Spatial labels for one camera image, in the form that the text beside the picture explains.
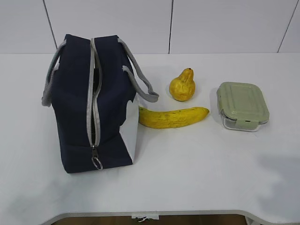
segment navy blue lunch bag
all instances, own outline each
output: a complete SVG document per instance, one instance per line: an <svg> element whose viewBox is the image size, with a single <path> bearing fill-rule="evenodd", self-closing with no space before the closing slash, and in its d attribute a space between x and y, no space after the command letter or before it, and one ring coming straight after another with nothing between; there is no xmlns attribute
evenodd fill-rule
<svg viewBox="0 0 300 225"><path fill-rule="evenodd" d="M148 94L137 84L128 58L148 87ZM118 36L91 40L65 36L50 64L42 105L53 106L67 173L133 163L138 124L136 93L149 102L158 100Z"/></svg>

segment bag handle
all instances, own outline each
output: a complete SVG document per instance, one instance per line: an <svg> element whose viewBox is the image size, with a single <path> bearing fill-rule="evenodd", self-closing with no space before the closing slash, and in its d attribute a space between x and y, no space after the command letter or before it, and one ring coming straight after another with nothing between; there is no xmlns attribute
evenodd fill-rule
<svg viewBox="0 0 300 225"><path fill-rule="evenodd" d="M51 106L51 87L52 87L52 83L53 83L53 75L55 73L56 70L58 70L59 67L59 63L56 65L56 62L58 60L58 58L61 55L61 50L62 48L66 45L67 41L64 40L60 46L57 48L52 61L50 63L48 72L47 72L47 76L46 76L46 82L45 82L45 88L44 88L44 92L43 92L43 96L42 96L42 106Z"/></svg>
<svg viewBox="0 0 300 225"><path fill-rule="evenodd" d="M132 61L137 76L144 82L144 84L147 86L148 88L148 94L146 94L138 85L138 83L136 82L135 76L133 75L133 73L130 71L130 69L127 66L123 66L122 69L123 71L127 72L128 77L133 85L133 87L135 88L136 92L146 101L148 102L157 102L158 101L158 97L159 95L153 91L152 85L150 84L150 82L147 80L147 78L144 76L141 68L139 67L139 65L137 64L133 54L131 53L130 49L128 48L128 46L125 44L124 41L122 41L120 38L118 38L118 42L122 44L122 46L125 49L125 52L127 54L127 56L130 58L130 60Z"/></svg>

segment zipper pull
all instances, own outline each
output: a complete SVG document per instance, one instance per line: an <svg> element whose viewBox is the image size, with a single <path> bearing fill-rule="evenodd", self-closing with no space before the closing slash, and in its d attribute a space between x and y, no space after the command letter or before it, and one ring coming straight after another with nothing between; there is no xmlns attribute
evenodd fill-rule
<svg viewBox="0 0 300 225"><path fill-rule="evenodd" d="M92 146L92 162L98 170L103 170L103 166L98 158L98 152L95 145Z"/></svg>

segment white bag panel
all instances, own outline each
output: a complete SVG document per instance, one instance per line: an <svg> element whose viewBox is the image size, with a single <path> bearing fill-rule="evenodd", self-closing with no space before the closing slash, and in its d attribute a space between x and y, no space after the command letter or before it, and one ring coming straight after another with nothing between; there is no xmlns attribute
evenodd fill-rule
<svg viewBox="0 0 300 225"><path fill-rule="evenodd" d="M137 95L133 102L128 101L126 109L126 120L120 126L120 134L130 155L132 162L135 159L135 144L137 136L137 124L139 121L139 102Z"/></svg>

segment glass food container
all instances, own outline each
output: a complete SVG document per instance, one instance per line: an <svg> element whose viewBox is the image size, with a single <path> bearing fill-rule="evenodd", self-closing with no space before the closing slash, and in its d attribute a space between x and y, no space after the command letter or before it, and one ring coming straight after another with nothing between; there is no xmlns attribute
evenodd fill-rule
<svg viewBox="0 0 300 225"><path fill-rule="evenodd" d="M222 83L217 90L217 104L227 129L257 131L269 121L262 91L254 84Z"/></svg>

